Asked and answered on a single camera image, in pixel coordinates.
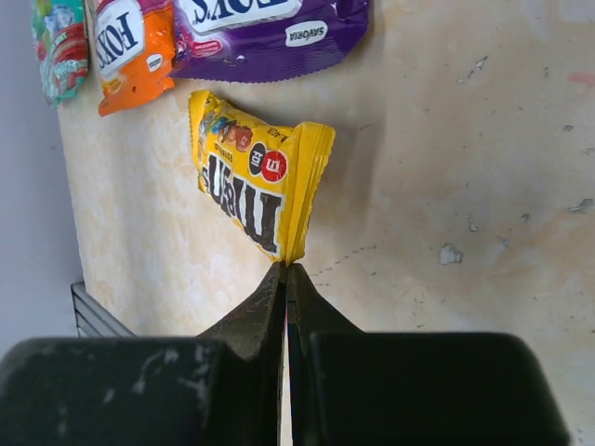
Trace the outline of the yellow chocolate candy packet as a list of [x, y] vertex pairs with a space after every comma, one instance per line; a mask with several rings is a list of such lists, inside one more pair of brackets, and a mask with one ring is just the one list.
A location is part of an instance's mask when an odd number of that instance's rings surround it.
[[189, 118], [199, 190], [271, 261], [301, 259], [335, 129], [270, 125], [208, 90], [190, 95]]

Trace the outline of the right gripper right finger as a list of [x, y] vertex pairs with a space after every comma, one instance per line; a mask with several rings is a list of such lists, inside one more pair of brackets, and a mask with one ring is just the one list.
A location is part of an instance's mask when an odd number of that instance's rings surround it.
[[296, 445], [566, 445], [531, 349], [511, 334], [368, 333], [306, 270], [285, 286]]

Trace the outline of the orange candy bag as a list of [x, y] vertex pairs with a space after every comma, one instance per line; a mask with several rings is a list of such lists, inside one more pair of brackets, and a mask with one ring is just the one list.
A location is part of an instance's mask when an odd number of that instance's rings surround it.
[[143, 106], [175, 86], [171, 1], [99, 1], [93, 37], [103, 94], [100, 116]]

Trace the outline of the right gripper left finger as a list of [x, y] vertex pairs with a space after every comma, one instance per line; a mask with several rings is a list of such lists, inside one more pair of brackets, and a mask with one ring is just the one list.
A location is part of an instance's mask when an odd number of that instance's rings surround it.
[[284, 266], [195, 336], [34, 338], [1, 362], [5, 445], [276, 445]]

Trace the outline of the colourful candy bag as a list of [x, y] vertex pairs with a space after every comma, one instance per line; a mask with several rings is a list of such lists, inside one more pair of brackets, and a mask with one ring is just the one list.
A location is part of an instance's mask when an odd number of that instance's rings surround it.
[[36, 0], [30, 6], [42, 90], [46, 102], [58, 107], [76, 95], [88, 73], [85, 3], [81, 0]]

